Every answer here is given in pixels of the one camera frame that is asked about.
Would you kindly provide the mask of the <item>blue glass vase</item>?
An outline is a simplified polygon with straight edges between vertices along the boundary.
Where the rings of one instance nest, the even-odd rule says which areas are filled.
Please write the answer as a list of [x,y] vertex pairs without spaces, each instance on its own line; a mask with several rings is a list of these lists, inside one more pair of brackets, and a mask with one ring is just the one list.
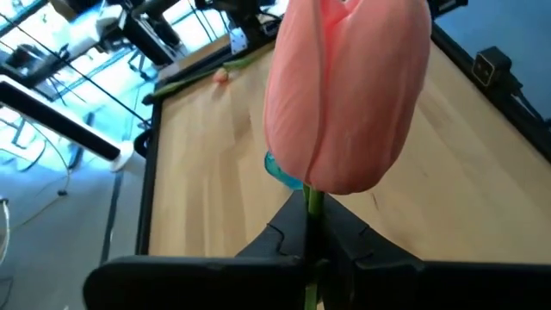
[[264,169],[277,181],[283,183],[291,190],[302,190],[303,184],[300,180],[285,173],[275,161],[271,152],[266,152],[263,161]]

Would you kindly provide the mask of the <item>black desk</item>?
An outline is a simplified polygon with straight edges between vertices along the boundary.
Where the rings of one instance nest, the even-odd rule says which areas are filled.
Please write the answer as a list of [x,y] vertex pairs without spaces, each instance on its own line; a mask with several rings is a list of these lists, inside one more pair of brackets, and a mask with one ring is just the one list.
[[124,36],[154,65],[170,65],[175,61],[174,52],[160,40],[147,22],[125,15],[120,26]]

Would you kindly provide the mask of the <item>white perforated bracket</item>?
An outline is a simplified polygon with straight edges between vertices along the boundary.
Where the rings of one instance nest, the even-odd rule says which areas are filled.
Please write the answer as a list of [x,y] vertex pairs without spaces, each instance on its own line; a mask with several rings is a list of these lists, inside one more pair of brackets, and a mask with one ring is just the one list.
[[242,28],[234,28],[229,31],[230,48],[233,55],[248,49],[248,39]]

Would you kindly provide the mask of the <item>black table frame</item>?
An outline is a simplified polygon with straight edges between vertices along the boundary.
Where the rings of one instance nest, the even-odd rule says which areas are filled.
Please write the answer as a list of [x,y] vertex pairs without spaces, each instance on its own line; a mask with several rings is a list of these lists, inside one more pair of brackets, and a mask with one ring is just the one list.
[[[301,223],[300,195],[263,167],[271,46],[229,84],[209,79],[156,104],[137,251],[229,257],[263,229]],[[551,264],[551,156],[508,97],[484,94],[470,57],[440,28],[412,129],[373,189],[336,196],[330,229],[371,253],[379,233],[422,258]]]

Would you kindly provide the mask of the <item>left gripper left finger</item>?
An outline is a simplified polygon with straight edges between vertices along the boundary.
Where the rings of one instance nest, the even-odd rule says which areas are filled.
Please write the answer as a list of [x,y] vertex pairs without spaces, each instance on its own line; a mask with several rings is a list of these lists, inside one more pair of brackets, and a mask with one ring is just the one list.
[[87,310],[303,310],[306,208],[295,191],[235,257],[126,256],[93,270]]

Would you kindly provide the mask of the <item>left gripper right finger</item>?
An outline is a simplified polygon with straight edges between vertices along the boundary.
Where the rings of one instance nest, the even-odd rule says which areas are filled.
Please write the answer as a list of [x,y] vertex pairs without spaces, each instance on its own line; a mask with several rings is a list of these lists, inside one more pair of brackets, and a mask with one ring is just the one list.
[[550,264],[423,260],[329,195],[323,215],[325,310],[551,310]]

